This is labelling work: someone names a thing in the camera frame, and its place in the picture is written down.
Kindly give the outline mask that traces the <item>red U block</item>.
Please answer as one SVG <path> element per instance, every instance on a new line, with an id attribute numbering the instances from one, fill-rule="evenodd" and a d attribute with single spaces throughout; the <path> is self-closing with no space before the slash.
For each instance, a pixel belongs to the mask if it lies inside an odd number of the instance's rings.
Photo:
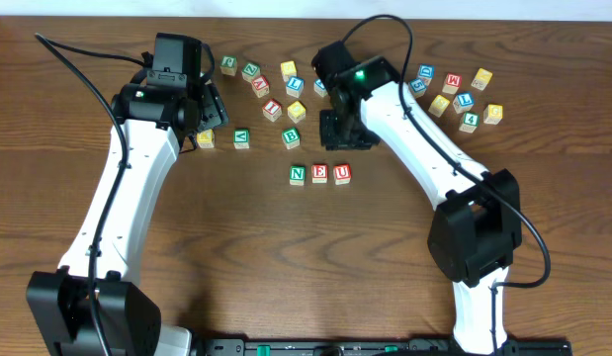
<path id="1" fill-rule="evenodd" d="M 349 164 L 339 164 L 333 167 L 334 182 L 336 185 L 349 184 L 352 173 Z"/>

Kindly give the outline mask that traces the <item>red E block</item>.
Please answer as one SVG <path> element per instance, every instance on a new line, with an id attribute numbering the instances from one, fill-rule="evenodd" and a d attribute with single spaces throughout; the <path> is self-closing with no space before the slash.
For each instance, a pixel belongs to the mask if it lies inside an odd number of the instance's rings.
<path id="1" fill-rule="evenodd" d="M 326 184 L 328 180 L 328 167 L 326 164 L 313 164 L 311 166 L 311 181 L 313 184 Z"/>

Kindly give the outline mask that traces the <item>yellow O block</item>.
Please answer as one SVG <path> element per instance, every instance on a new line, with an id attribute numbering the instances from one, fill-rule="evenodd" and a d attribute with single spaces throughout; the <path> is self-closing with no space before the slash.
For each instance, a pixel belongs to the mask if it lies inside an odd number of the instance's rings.
<path id="1" fill-rule="evenodd" d="M 287 107 L 289 118 L 295 123 L 299 123 L 306 117 L 306 107 L 300 102 L 295 101 Z"/>

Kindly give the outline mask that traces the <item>red A block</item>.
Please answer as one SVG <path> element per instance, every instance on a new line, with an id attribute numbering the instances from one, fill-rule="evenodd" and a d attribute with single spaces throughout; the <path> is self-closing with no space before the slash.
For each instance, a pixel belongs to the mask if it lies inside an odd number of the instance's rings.
<path id="1" fill-rule="evenodd" d="M 262 98 L 270 93 L 270 84 L 262 75 L 251 80 L 251 87 L 258 98 Z"/>

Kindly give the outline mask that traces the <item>green N block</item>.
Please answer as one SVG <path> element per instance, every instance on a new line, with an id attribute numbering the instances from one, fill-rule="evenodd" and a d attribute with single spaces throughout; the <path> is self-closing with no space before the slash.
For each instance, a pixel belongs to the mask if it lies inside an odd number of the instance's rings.
<path id="1" fill-rule="evenodd" d="M 292 186 L 303 186 L 306 181 L 306 168 L 304 166 L 291 166 L 289 183 Z"/>

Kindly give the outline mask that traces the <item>red I block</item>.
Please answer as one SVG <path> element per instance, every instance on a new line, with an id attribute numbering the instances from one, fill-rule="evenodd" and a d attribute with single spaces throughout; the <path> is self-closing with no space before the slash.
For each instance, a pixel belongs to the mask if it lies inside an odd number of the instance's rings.
<path id="1" fill-rule="evenodd" d="M 269 121 L 276 122 L 282 116 L 282 106 L 271 99 L 262 107 L 262 113 Z"/>

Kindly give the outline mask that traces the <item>blue L block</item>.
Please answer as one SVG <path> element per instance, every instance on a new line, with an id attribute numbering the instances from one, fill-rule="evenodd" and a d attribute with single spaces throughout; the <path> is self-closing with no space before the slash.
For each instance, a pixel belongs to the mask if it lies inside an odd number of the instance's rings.
<path id="1" fill-rule="evenodd" d="M 305 81 L 298 76 L 290 76 L 286 82 L 286 92 L 289 96 L 300 98 L 305 87 Z"/>

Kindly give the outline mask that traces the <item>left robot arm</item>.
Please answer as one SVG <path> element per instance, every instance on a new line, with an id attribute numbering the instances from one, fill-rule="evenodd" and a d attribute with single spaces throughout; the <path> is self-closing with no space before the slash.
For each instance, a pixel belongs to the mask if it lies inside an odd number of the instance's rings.
<path id="1" fill-rule="evenodd" d="M 192 355 L 192 332 L 167 325 L 139 286 L 163 182 L 199 133 L 228 115 L 203 59 L 210 47 L 160 33 L 138 72 L 102 105 L 112 120 L 107 161 L 83 225 L 53 272 L 36 272 L 26 299 L 52 355 Z"/>

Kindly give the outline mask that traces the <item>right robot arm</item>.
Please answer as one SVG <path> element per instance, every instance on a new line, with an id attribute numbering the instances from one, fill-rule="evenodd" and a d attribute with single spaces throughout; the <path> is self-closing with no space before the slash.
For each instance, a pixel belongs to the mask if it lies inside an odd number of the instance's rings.
<path id="1" fill-rule="evenodd" d="M 502 294 L 522 242 L 519 186 L 507 170 L 490 173 L 433 123 L 383 57 L 356 61 L 343 42 L 321 48 L 311 65 L 331 109 L 320 113 L 328 150 L 368 150 L 385 142 L 420 184 L 434 210 L 427 245 L 453 283 L 453 336 L 466 353 L 488 355 L 507 340 Z"/>

